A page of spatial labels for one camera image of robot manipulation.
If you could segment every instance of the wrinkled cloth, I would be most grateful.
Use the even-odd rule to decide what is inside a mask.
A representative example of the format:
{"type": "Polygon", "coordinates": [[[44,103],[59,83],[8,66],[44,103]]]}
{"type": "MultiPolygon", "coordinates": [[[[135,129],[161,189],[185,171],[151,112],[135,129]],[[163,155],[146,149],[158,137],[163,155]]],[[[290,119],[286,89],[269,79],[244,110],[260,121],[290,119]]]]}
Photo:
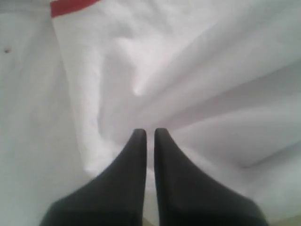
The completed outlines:
{"type": "Polygon", "coordinates": [[[301,213],[301,2],[102,0],[51,18],[0,2],[0,225],[38,225],[148,133],[144,217],[158,225],[153,135],[270,222],[301,213]]]}

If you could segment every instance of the white fabric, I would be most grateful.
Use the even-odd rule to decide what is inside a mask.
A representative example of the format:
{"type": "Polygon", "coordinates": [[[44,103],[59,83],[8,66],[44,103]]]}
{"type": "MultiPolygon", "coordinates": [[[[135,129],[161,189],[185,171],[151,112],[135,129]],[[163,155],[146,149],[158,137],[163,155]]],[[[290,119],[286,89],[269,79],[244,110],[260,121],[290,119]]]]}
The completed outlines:
{"type": "Polygon", "coordinates": [[[135,128],[158,225],[157,127],[270,221],[301,213],[300,1],[103,0],[52,20],[40,2],[0,5],[0,225],[37,225],[135,128]]]}

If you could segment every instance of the white sheet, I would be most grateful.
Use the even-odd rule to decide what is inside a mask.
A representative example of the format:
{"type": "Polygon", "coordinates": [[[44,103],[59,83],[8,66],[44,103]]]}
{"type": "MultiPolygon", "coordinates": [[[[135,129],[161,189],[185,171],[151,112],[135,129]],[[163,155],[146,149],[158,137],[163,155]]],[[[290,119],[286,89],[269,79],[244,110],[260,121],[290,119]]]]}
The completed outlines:
{"type": "Polygon", "coordinates": [[[297,0],[2,3],[0,224],[37,225],[144,128],[158,225],[156,127],[271,222],[300,214],[300,25],[297,0]]]}

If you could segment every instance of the red stripe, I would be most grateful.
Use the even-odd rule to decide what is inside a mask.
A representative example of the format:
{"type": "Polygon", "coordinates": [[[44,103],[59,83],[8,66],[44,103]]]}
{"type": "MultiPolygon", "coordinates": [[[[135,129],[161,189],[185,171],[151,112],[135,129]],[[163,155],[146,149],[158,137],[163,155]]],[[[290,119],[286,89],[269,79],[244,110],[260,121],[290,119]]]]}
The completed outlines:
{"type": "Polygon", "coordinates": [[[50,3],[51,17],[61,16],[64,14],[82,10],[93,5],[99,0],[56,0],[50,3]]]}

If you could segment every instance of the red trim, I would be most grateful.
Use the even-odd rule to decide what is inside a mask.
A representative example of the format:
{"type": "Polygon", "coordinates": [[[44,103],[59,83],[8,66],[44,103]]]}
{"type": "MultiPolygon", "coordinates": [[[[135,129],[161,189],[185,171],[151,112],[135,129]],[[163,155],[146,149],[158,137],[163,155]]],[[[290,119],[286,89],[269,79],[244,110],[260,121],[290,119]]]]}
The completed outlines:
{"type": "Polygon", "coordinates": [[[51,17],[72,13],[93,5],[99,0],[56,0],[50,3],[51,17]]]}

